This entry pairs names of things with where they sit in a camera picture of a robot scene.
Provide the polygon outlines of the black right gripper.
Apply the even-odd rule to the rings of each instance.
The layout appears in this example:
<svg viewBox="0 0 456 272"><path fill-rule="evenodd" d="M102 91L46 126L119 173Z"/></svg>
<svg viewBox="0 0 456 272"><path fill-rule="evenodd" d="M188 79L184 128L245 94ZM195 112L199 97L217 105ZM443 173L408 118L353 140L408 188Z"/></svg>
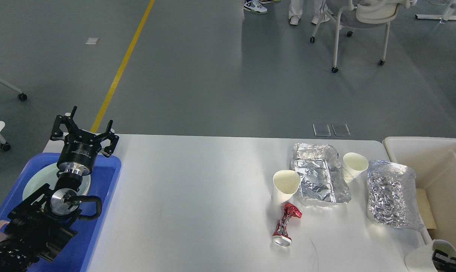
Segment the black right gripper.
<svg viewBox="0 0 456 272"><path fill-rule="evenodd" d="M456 272L456 258L449 258L446 252L434 250L432 262L437 272Z"/></svg>

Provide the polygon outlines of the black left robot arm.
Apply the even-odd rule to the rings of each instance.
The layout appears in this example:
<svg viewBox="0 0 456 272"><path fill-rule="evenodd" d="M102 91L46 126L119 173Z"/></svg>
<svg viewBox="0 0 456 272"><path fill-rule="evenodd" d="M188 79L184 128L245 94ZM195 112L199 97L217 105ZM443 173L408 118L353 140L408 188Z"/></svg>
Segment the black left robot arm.
<svg viewBox="0 0 456 272"><path fill-rule="evenodd" d="M79 190L97 155L110 157L119 137L112 131L113 120L101 134L79 129L73 120L76 109L58 115L52 126L50 139L64 143L54 188L42 185L9 212L6 238L0 242L0 272L26 272L40 258L52 262L77 234L71 229L76 220L102 215L102 199Z"/></svg>

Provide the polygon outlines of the white paper cup under arm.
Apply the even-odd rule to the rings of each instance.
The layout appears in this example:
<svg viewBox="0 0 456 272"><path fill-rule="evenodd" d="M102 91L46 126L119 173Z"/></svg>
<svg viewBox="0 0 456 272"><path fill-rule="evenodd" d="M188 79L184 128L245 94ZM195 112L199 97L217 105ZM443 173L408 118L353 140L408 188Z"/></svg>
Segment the white paper cup under arm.
<svg viewBox="0 0 456 272"><path fill-rule="evenodd" d="M280 170L273 175L271 199L276 205L283 205L296 193L301 183L299 174L294 170Z"/></svg>

